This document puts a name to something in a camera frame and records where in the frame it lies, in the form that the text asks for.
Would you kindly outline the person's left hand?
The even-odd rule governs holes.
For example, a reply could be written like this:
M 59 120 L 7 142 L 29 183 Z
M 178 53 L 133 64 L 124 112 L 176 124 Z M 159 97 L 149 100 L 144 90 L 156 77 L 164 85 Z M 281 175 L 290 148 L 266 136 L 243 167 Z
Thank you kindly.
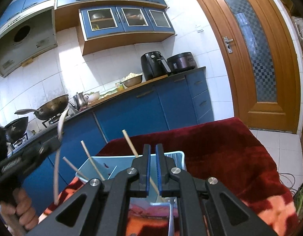
M 23 188 L 18 188 L 13 191 L 13 196 L 17 203 L 16 206 L 0 202 L 0 214 L 8 225 L 8 231 L 12 235 L 21 235 L 17 228 L 18 226 L 24 227 L 26 230 L 32 230 L 39 223 L 39 217 L 36 210 L 32 206 L 32 200 L 27 195 Z

